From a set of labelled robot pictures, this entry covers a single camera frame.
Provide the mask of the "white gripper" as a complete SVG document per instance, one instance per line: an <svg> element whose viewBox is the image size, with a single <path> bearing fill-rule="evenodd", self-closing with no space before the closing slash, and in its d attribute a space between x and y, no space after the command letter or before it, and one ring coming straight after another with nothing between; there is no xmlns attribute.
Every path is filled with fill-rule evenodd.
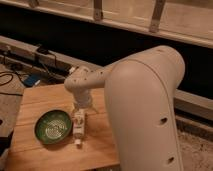
<svg viewBox="0 0 213 171"><path fill-rule="evenodd" d="M79 108L89 108L92 105L92 97L91 96L84 96L82 98L77 98L73 105L73 112L77 112ZM90 109L98 114L98 110L91 106Z"/></svg>

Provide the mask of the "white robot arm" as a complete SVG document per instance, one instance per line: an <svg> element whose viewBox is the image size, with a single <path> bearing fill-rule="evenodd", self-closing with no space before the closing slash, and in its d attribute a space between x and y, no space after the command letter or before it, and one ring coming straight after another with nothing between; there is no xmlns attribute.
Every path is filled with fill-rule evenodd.
<svg viewBox="0 0 213 171"><path fill-rule="evenodd" d="M157 46L90 71L76 69L64 86L77 108L91 105L103 88L122 171L183 171L174 94L185 73L181 54Z"/></svg>

